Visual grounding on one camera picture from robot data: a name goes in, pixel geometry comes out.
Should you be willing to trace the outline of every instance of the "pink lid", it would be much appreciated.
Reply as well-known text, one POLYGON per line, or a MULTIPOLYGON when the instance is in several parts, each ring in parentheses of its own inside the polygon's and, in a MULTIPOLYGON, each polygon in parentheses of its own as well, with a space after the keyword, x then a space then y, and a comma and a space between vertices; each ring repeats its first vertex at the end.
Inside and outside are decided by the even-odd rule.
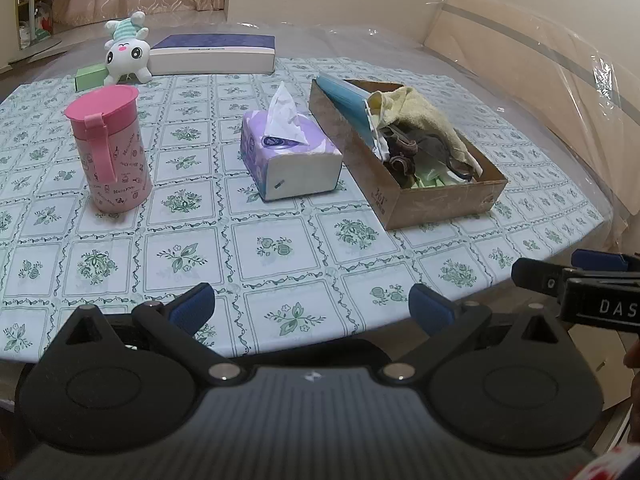
POLYGON ((129 126, 138 114, 138 89, 130 85, 110 85, 80 96, 66 107, 64 114, 71 120, 74 135, 86 140, 85 119, 102 116, 109 135, 129 126))

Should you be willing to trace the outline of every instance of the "screw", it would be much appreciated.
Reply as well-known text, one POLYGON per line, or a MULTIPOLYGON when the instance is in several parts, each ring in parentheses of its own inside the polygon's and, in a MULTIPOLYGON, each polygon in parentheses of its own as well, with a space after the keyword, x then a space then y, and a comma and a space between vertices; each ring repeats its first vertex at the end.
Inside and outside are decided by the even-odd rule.
POLYGON ((391 363, 382 368, 382 373, 396 381, 404 381, 415 375, 415 368, 407 363, 391 363))
POLYGON ((242 368, 233 363, 218 363, 209 368, 209 375, 214 379, 220 379, 221 381, 228 381, 240 375, 242 368))

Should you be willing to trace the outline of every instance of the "navy blue book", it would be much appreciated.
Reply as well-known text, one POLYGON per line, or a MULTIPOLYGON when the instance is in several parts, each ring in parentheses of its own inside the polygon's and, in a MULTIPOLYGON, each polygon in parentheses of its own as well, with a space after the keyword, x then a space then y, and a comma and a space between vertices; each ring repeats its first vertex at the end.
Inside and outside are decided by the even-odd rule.
POLYGON ((152 75, 270 74, 275 37, 258 34, 172 34, 151 48, 152 75))

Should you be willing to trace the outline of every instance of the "table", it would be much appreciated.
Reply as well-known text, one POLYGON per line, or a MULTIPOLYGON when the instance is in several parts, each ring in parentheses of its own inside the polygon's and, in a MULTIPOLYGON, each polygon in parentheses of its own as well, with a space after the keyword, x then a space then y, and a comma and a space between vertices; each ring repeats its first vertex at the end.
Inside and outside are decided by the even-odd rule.
POLYGON ((270 76, 164 76, 138 88, 155 188, 121 215, 89 199, 62 114, 79 95, 70 76, 0 104, 2 358, 37 361, 79 304, 128 312, 202 281, 216 311, 196 338, 221 354, 337 338, 408 317, 415 282, 456 300, 604 221, 542 150, 446 76, 288 58, 270 76), (509 179, 492 211, 385 232, 346 168, 333 192, 263 203, 239 157, 241 115, 267 108, 281 80, 309 114, 320 70, 416 87, 509 179))

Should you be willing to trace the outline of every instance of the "tissue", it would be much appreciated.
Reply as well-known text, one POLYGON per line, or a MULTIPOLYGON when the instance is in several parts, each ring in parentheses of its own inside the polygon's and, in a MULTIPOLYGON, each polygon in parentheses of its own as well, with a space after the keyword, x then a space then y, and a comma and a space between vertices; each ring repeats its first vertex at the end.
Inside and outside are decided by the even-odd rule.
POLYGON ((307 146, 309 144, 302 128, 300 128, 296 103, 293 101, 293 97, 291 97, 286 86, 284 86, 284 81, 280 82, 280 86, 269 104, 264 136, 292 140, 307 146))
POLYGON ((245 112, 240 155, 263 200, 331 191, 342 153, 280 85, 268 111, 245 112))

